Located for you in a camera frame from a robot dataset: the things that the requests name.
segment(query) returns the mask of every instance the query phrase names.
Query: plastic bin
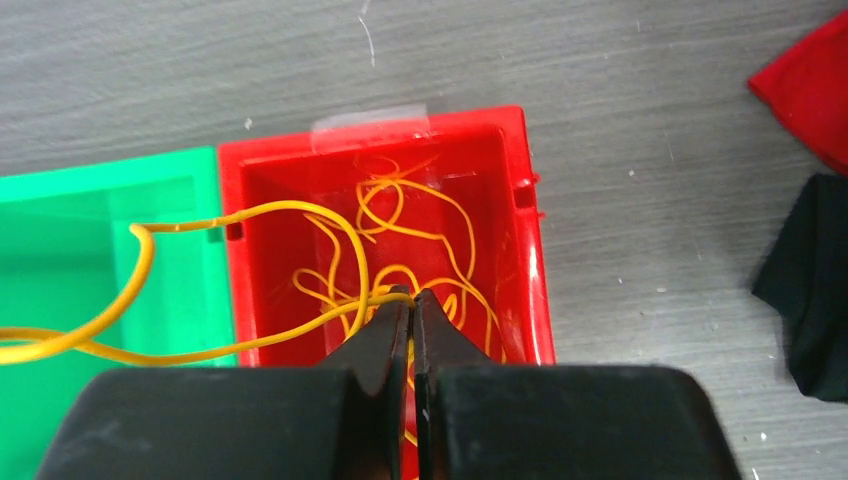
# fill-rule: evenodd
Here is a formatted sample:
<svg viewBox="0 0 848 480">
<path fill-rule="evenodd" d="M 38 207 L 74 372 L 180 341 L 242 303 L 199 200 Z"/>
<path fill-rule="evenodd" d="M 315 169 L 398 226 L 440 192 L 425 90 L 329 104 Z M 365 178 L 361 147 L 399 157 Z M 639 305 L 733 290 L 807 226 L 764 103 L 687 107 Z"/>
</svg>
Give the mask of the plastic bin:
<svg viewBox="0 0 848 480">
<path fill-rule="evenodd" d="M 138 254 L 131 222 L 220 214 L 214 148 L 0 178 L 0 324 L 68 331 L 123 287 Z M 234 340 L 221 232 L 158 235 L 136 303 L 98 337 L 143 353 Z M 235 365 L 224 358 L 215 365 Z M 118 364 L 67 352 L 0 366 L 0 478 L 31 479 L 79 391 Z"/>
<path fill-rule="evenodd" d="M 539 212 L 530 152 L 519 107 L 438 115 L 420 122 L 395 121 L 278 136 L 219 147 L 224 209 L 230 213 L 261 203 L 294 199 L 331 208 L 353 220 L 359 207 L 357 182 L 395 169 L 415 170 L 406 178 L 456 200 L 474 226 L 477 246 L 472 283 L 497 313 L 500 331 L 492 349 L 513 363 L 553 363 Z M 417 165 L 426 164 L 415 169 Z M 404 190 L 404 225 L 442 232 L 453 244 L 460 265 L 469 261 L 465 223 L 449 203 Z M 397 197 L 381 192 L 370 203 L 389 216 Z M 321 303 L 294 288 L 297 268 L 326 272 L 333 246 L 300 212 L 273 212 L 231 226 L 227 231 L 230 273 L 239 340 L 269 335 L 305 323 Z M 353 250 L 341 235 L 342 259 L 336 285 L 358 292 Z M 444 246 L 437 241 L 395 232 L 381 233 L 377 245 L 365 242 L 370 273 L 402 263 L 427 280 L 452 276 Z M 398 274 L 398 283 L 406 283 Z M 311 288 L 318 289 L 314 280 Z M 450 288 L 436 289 L 440 300 Z M 469 302 L 465 333 L 483 345 L 485 311 Z M 312 365 L 343 340 L 338 321 L 300 338 L 246 352 L 244 365 Z"/>
</svg>

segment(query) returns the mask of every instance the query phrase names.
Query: black cloth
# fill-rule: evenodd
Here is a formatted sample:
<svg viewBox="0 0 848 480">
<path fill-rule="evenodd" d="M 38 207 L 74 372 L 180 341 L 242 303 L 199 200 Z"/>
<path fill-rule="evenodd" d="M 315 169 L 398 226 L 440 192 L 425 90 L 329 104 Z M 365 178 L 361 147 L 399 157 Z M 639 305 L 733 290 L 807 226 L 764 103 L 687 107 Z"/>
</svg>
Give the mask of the black cloth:
<svg viewBox="0 0 848 480">
<path fill-rule="evenodd" d="M 753 293 L 783 317 L 801 393 L 848 400 L 848 179 L 810 177 Z"/>
</svg>

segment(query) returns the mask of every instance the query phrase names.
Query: gray wooden table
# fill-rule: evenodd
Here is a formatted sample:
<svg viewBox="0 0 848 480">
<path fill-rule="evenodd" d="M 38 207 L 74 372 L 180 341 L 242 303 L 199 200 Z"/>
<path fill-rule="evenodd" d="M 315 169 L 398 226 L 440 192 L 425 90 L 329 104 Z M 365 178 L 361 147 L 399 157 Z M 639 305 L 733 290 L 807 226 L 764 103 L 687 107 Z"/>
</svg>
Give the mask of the gray wooden table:
<svg viewBox="0 0 848 480">
<path fill-rule="evenodd" d="M 744 81 L 847 6 L 0 0 L 0 175 L 398 104 L 521 104 L 559 359 L 682 367 L 750 478 L 842 479 L 848 409 L 797 393 L 747 293 L 820 167 Z"/>
</svg>

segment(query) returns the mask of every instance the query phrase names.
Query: fabric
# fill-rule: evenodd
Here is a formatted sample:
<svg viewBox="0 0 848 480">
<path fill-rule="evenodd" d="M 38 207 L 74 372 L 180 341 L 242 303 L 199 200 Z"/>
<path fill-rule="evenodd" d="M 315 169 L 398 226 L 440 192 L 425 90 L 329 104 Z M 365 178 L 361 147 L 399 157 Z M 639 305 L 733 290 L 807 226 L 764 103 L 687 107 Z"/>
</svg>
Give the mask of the fabric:
<svg viewBox="0 0 848 480">
<path fill-rule="evenodd" d="M 753 293 L 783 317 L 787 367 L 801 393 L 848 400 L 848 179 L 807 181 Z"/>
<path fill-rule="evenodd" d="M 775 117 L 848 175 L 848 10 L 748 80 Z"/>
</svg>

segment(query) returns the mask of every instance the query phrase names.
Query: green plastic container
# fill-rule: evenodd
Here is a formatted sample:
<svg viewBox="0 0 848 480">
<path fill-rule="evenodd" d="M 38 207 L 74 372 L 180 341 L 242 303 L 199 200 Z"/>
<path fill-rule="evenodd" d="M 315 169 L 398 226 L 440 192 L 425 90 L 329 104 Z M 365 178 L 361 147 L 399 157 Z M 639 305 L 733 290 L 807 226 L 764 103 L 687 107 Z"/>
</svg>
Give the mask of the green plastic container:
<svg viewBox="0 0 848 480">
<path fill-rule="evenodd" d="M 0 178 L 0 325 L 81 325 L 108 305 L 135 265 L 130 223 L 214 217 L 220 205 L 212 147 Z M 156 246 L 136 303 L 97 340 L 150 354 L 232 343 L 221 232 L 159 234 Z M 77 394 L 117 366 L 79 352 L 0 366 L 0 479 L 33 478 Z"/>
</svg>

